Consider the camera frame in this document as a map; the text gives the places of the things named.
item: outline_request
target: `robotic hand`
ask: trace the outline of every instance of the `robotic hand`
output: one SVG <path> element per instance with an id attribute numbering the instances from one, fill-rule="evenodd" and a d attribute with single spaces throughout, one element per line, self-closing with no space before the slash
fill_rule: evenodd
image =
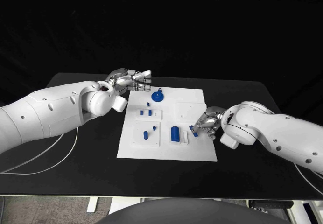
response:
<path id="1" fill-rule="evenodd" d="M 106 81 L 42 89 L 0 107 L 0 154 L 32 140 L 65 134 L 110 109 L 123 112 L 127 90 L 150 91 L 152 71 L 119 69 Z"/>
<path id="2" fill-rule="evenodd" d="M 256 140 L 266 149 L 297 165 L 323 174 L 323 127 L 284 114 L 274 114 L 264 105 L 245 101 L 228 110 L 209 107 L 192 133 L 202 128 L 215 139 L 222 127 L 221 143 L 237 149 L 240 143 L 253 145 Z"/>

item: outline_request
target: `white platform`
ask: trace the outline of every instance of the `white platform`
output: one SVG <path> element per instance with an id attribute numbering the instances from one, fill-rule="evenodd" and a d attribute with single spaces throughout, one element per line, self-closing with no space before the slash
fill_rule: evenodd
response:
<path id="1" fill-rule="evenodd" d="M 152 94 L 159 88 L 163 90 L 165 100 L 162 102 L 155 102 L 152 100 Z M 150 129 L 147 130 L 149 140 L 153 138 L 152 142 L 156 141 L 155 134 L 160 135 L 159 147 L 150 146 L 150 144 L 140 144 L 137 141 L 139 138 L 143 138 L 143 130 L 142 125 L 139 128 L 139 122 L 145 121 L 143 116 L 139 116 L 139 109 L 162 111 L 162 119 L 153 121 L 147 118 L 146 120 L 152 123 L 160 122 L 159 132 L 158 130 L 152 130 L 152 125 L 147 126 L 147 129 Z M 205 109 L 207 105 L 202 90 L 152 87 L 150 92 L 132 91 L 117 157 L 217 162 L 214 141 L 208 138 L 207 133 L 202 133 L 199 137 L 195 138 L 189 128 L 198 121 Z M 170 144 L 170 128 L 173 126 L 181 128 L 181 138 L 182 132 L 188 131 L 188 145 Z"/>

